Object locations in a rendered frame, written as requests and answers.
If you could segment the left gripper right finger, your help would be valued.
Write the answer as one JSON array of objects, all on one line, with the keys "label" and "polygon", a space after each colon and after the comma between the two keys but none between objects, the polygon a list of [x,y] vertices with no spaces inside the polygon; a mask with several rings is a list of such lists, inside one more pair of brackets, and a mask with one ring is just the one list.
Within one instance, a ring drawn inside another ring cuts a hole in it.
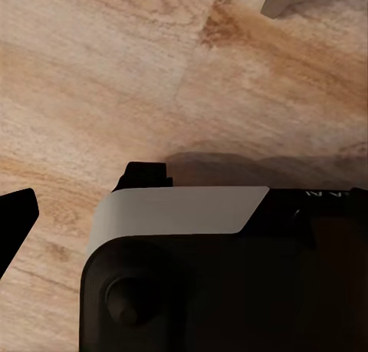
[{"label": "left gripper right finger", "polygon": [[355,187],[350,189],[344,214],[368,248],[368,191]]}]

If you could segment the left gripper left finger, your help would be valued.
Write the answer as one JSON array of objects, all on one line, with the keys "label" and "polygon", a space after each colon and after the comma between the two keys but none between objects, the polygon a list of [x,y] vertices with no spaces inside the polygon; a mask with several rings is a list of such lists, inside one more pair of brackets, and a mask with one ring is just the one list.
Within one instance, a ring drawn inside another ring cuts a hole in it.
[{"label": "left gripper left finger", "polygon": [[0,279],[38,217],[32,188],[0,196]]}]

